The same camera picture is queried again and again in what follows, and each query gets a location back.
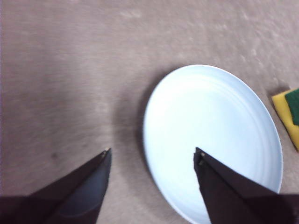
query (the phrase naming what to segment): sponge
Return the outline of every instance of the sponge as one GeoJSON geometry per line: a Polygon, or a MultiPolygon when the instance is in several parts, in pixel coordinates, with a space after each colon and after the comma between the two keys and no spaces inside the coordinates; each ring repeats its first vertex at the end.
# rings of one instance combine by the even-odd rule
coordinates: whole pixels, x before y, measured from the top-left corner
{"type": "Polygon", "coordinates": [[[287,93],[285,99],[291,110],[293,123],[299,125],[299,89],[287,93]]]}
{"type": "Polygon", "coordinates": [[[293,92],[293,90],[282,92],[273,96],[272,100],[278,116],[286,127],[296,149],[299,151],[299,126],[293,123],[292,113],[286,100],[286,94],[291,92],[293,92]]]}

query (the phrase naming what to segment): plate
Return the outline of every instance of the plate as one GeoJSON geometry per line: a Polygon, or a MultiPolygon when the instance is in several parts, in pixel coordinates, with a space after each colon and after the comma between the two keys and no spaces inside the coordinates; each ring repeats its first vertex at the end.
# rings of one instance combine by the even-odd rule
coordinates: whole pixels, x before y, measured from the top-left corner
{"type": "Polygon", "coordinates": [[[283,159],[274,122],[259,97],[225,70],[189,65],[167,75],[149,99],[143,140],[161,193],[193,224],[210,224],[193,170],[195,147],[280,190],[283,159]]]}

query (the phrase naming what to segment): beige carpet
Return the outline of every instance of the beige carpet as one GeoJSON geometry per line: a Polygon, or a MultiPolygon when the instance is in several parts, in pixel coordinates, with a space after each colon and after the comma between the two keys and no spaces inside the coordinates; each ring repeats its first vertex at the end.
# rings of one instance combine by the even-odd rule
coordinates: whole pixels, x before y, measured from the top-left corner
{"type": "Polygon", "coordinates": [[[113,164],[98,222],[184,224],[146,168],[154,86],[203,63],[246,82],[272,115],[282,192],[299,193],[299,154],[269,100],[299,87],[296,0],[2,0],[1,193],[29,194],[106,147],[113,164]]]}

